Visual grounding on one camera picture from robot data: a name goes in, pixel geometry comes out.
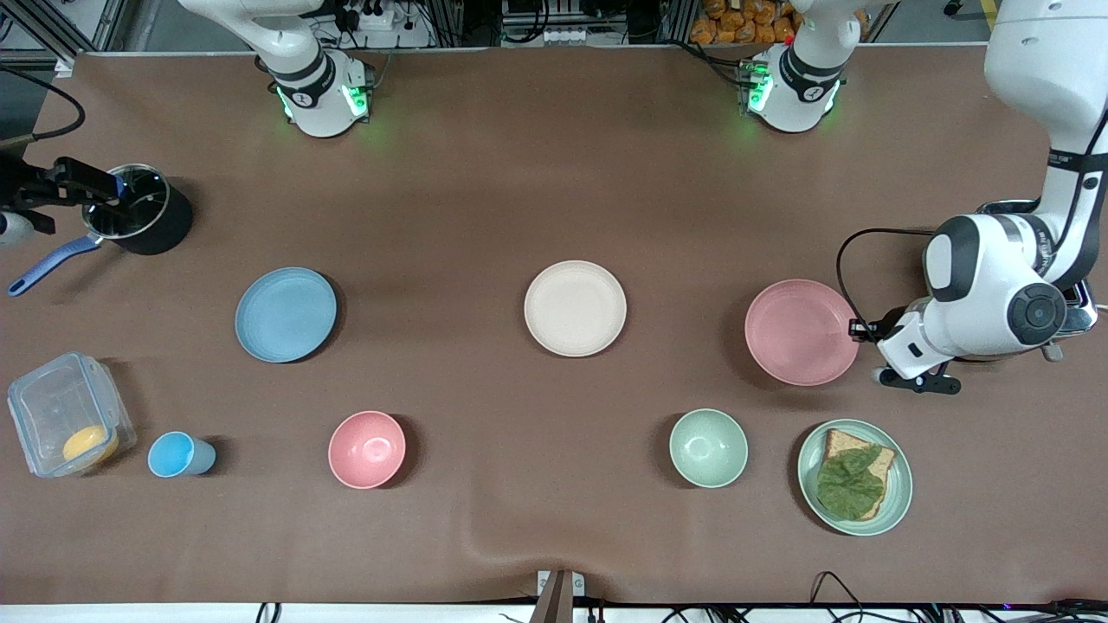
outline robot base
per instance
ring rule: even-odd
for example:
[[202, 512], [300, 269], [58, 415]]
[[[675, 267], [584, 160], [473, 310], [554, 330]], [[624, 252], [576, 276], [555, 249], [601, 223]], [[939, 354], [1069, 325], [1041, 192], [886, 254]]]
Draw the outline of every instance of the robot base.
[[747, 114], [762, 118], [776, 130], [806, 132], [814, 127], [820, 119], [831, 111], [835, 92], [842, 82], [835, 82], [830, 93], [814, 102], [801, 101], [779, 75], [781, 54], [787, 49], [784, 43], [776, 43], [752, 59], [752, 64], [760, 65], [763, 71], [743, 75], [742, 79], [753, 80], [760, 84], [740, 90], [739, 105]]
[[367, 68], [361, 61], [338, 50], [328, 50], [327, 55], [335, 62], [337, 73], [342, 79], [336, 79], [314, 108], [300, 108], [281, 95], [289, 122], [298, 125], [305, 134], [319, 139], [337, 136], [355, 123], [369, 122], [372, 102], [372, 89], [369, 84], [375, 80], [372, 68], [368, 70], [367, 80]]

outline metal frame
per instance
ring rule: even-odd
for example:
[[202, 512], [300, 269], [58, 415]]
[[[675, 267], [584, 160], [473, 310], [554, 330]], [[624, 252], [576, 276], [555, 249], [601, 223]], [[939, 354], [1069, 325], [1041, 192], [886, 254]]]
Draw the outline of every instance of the metal frame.
[[92, 41], [49, 2], [0, 0], [0, 8], [52, 52], [63, 69], [72, 70], [78, 54], [95, 50]]

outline lettuce leaf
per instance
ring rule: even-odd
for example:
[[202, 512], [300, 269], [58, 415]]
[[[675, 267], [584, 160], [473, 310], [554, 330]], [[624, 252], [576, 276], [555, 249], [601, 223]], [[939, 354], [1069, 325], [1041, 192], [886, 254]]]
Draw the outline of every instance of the lettuce leaf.
[[829, 513], [858, 521], [881, 499], [885, 486], [869, 469], [881, 450], [881, 446], [872, 443], [869, 448], [845, 450], [823, 461], [815, 498]]

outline black pot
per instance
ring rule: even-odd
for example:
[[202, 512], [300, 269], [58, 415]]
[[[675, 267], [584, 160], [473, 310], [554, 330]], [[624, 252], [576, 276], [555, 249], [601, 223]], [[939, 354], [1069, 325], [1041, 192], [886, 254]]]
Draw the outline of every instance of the black pot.
[[11, 284], [8, 296], [25, 293], [63, 262], [96, 251], [103, 241], [137, 255], [157, 255], [185, 239], [193, 206], [161, 173], [145, 164], [125, 164], [109, 173], [119, 180], [120, 204], [84, 206], [81, 218], [91, 233], [47, 255]]

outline cable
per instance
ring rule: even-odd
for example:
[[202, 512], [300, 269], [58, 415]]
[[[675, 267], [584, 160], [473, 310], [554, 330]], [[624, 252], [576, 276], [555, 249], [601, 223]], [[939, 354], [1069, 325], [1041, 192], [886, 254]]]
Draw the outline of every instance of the cable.
[[[542, 13], [544, 16], [543, 17], [543, 25], [542, 27], [538, 25], [538, 16], [540, 16], [540, 13]], [[523, 39], [512, 39], [511, 37], [504, 34], [503, 32], [501, 32], [500, 35], [501, 35], [501, 38], [504, 41], [507, 41], [509, 43], [517, 43], [517, 44], [519, 43], [531, 43], [535, 39], [538, 39], [540, 37], [542, 37], [543, 32], [546, 30], [546, 25], [550, 22], [551, 22], [551, 6], [550, 6], [550, 0], [543, 0], [542, 4], [538, 4], [535, 8], [535, 24], [533, 27], [531, 27], [531, 33], [530, 34], [527, 34]]]
[[635, 34], [632, 34], [629, 31], [625, 30], [623, 38], [619, 39], [619, 44], [623, 45], [624, 41], [627, 41], [628, 39], [638, 39], [639, 37], [649, 37], [652, 34], [657, 34], [658, 29], [660, 28], [661, 25], [659, 24], [654, 27], [654, 30], [648, 30], [646, 32], [636, 32]]
[[[874, 619], [880, 619], [881, 621], [889, 621], [890, 623], [916, 623], [914, 621], [904, 621], [903, 619], [886, 616], [884, 614], [878, 614], [875, 612], [866, 612], [865, 606], [862, 605], [862, 602], [858, 599], [856, 595], [854, 595], [854, 592], [851, 591], [850, 588], [847, 586], [847, 584], [842, 581], [842, 579], [839, 578], [839, 575], [837, 575], [835, 572], [833, 571], [820, 571], [819, 573], [815, 574], [815, 580], [813, 581], [812, 584], [812, 592], [808, 598], [809, 606], [815, 605], [815, 598], [819, 596], [820, 589], [823, 588], [823, 581], [827, 580], [828, 578], [833, 579], [840, 586], [842, 586], [842, 590], [847, 592], [847, 595], [850, 596], [850, 599], [854, 602], [854, 605], [858, 607], [856, 612], [849, 612], [841, 616], [835, 616], [833, 610], [831, 610], [830, 607], [827, 609], [828, 613], [830, 613], [832, 617], [831, 623], [843, 623], [844, 621], [852, 619], [854, 616], [859, 617], [859, 623], [861, 623], [861, 620], [864, 619], [865, 616], [872, 616]], [[923, 617], [920, 616], [920, 614], [915, 610], [909, 610], [909, 612], [914, 614], [920, 622], [925, 623]]]
[[[439, 24], [434, 23], [434, 20], [431, 19], [431, 13], [428, 12], [427, 7], [419, 3], [417, 3], [416, 6], [419, 7], [419, 12], [421, 16], [423, 16], [423, 27], [427, 29], [429, 33], [434, 34], [434, 32], [438, 32], [440, 35], [449, 38], [447, 40], [448, 45], [453, 45], [458, 40], [462, 38], [462, 35], [456, 32], [450, 30], [442, 30], [441, 28], [439, 28]], [[440, 41], [439, 48], [442, 47], [443, 47], [442, 42]]]
[[[847, 247], [850, 246], [850, 243], [854, 242], [855, 238], [859, 238], [866, 234], [902, 234], [906, 236], [931, 236], [934, 234], [934, 232], [925, 229], [894, 229], [889, 227], [871, 227], [869, 229], [854, 232], [853, 234], [848, 236], [847, 239], [842, 242], [842, 246], [839, 247], [839, 253], [835, 254], [834, 256], [834, 274], [835, 278], [839, 279], [839, 292], [841, 292], [842, 297], [847, 299], [847, 305], [850, 305], [850, 310], [854, 313], [854, 317], [856, 317], [858, 321], [862, 324], [862, 328], [865, 330], [865, 336], [870, 338], [870, 341], [876, 344], [878, 338], [876, 336], [873, 335], [873, 330], [870, 328], [870, 323], [868, 323], [865, 318], [862, 316], [862, 313], [858, 310], [858, 306], [854, 305], [854, 300], [850, 297], [850, 293], [847, 292], [847, 284], [842, 279], [842, 254], [847, 251]], [[831, 573], [830, 571], [823, 571], [821, 573], [830, 573], [832, 576], [834, 576], [837, 581], [839, 581], [839, 584], [842, 584], [842, 581], [839, 580], [839, 578], [834, 575], [834, 573]], [[819, 592], [820, 584], [815, 585], [817, 592]]]
[[8, 35], [11, 34], [11, 28], [16, 25], [16, 20], [0, 13], [0, 27], [3, 27], [4, 24], [7, 24], [8, 28], [4, 29], [3, 34], [0, 34], [0, 41], [8, 39]]
[[688, 620], [688, 619], [687, 619], [687, 617], [685, 616], [685, 614], [684, 614], [684, 612], [685, 612], [686, 610], [688, 610], [688, 609], [687, 609], [687, 607], [681, 607], [681, 609], [677, 609], [677, 607], [675, 607], [673, 612], [670, 612], [670, 613], [669, 613], [668, 615], [666, 615], [666, 617], [665, 617], [665, 619], [663, 619], [663, 620], [661, 620], [661, 623], [669, 623], [669, 621], [670, 621], [670, 620], [671, 620], [671, 619], [673, 619], [674, 616], [677, 616], [677, 617], [678, 617], [678, 619], [680, 619], [680, 620], [681, 620], [681, 621], [683, 621], [684, 623], [689, 623], [689, 620]]
[[685, 50], [689, 54], [693, 54], [697, 59], [700, 59], [709, 68], [711, 68], [711, 71], [714, 71], [716, 75], [718, 75], [720, 79], [724, 80], [724, 82], [727, 82], [732, 86], [756, 86], [758, 84], [757, 82], [751, 82], [748, 80], [736, 80], [730, 75], [727, 75], [724, 72], [724, 70], [719, 69], [720, 67], [732, 68], [732, 69], [739, 68], [742, 61], [748, 60], [749, 57], [731, 61], [728, 59], [720, 59], [719, 57], [712, 57], [711, 54], [705, 52], [704, 48], [700, 48], [700, 45], [694, 48], [688, 43], [685, 43], [684, 41], [677, 41], [676, 39], [666, 39], [664, 41], [659, 41], [659, 43], [661, 43], [663, 45], [677, 45], [681, 50]]
[[[254, 617], [254, 623], [261, 623], [261, 615], [266, 613], [267, 605], [269, 605], [269, 602], [263, 602], [261, 605], [258, 606], [258, 615]], [[269, 617], [269, 623], [277, 623], [279, 619], [280, 619], [280, 602], [276, 602], [274, 603], [274, 614], [273, 616]]]
[[392, 54], [384, 57], [384, 67], [381, 68], [380, 75], [373, 76], [373, 84], [369, 88], [370, 91], [377, 91], [381, 88], [381, 84], [384, 82], [384, 74], [389, 71], [390, 64], [392, 64]]
[[50, 130], [48, 132], [32, 132], [30, 134], [31, 141], [29, 142], [42, 141], [43, 139], [57, 139], [58, 136], [69, 134], [70, 132], [76, 130], [78, 127], [81, 127], [81, 124], [84, 123], [84, 106], [82, 106], [81, 102], [78, 102], [75, 99], [73, 99], [72, 95], [70, 95], [65, 91], [62, 91], [61, 89], [54, 86], [53, 84], [50, 84], [49, 82], [43, 82], [42, 80], [39, 80], [38, 78], [34, 78], [29, 73], [24, 73], [22, 71], [19, 71], [18, 69], [10, 68], [3, 63], [0, 63], [0, 71], [8, 72], [18, 78], [22, 78], [23, 80], [27, 80], [29, 82], [33, 82], [34, 84], [38, 84], [39, 86], [42, 86], [48, 91], [53, 91], [54, 93], [61, 95], [62, 99], [64, 99], [65, 101], [73, 104], [73, 110], [76, 111], [76, 120], [74, 120], [69, 125], [59, 127], [58, 130]]

